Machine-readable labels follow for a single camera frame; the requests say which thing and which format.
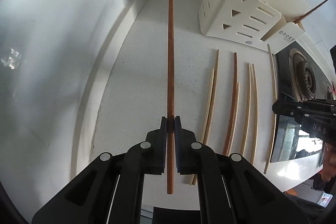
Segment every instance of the white organizer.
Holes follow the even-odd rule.
[[[296,39],[304,31],[291,23],[309,9],[305,0],[203,0],[199,23],[204,35],[248,44],[264,51],[268,50],[269,43],[275,54],[290,44],[288,39],[275,39],[279,37],[276,31],[286,27],[288,38]],[[268,33],[270,37],[262,41],[274,26],[277,28],[271,31],[274,34],[270,36]]]

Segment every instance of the white countertop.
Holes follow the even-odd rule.
[[[258,84],[259,124],[254,166],[263,172],[270,139],[272,81],[268,53],[239,43],[206,37],[200,33],[198,10],[202,0],[174,0],[175,12],[175,115],[182,127],[201,134],[208,83],[220,50],[215,110],[208,145],[217,153],[224,146],[231,108],[233,58],[238,55],[240,100],[231,152],[238,152],[244,127],[247,68],[254,63]],[[148,0],[132,25],[112,69],[100,105],[91,160],[108,151],[125,153],[160,127],[167,105],[168,0]],[[254,116],[253,104],[251,117]],[[250,122],[245,157],[252,145]],[[318,155],[271,163],[266,177],[281,191],[296,186],[319,171]],[[198,189],[190,176],[175,173],[174,194],[166,193],[166,176],[146,175],[143,204],[198,210]]]

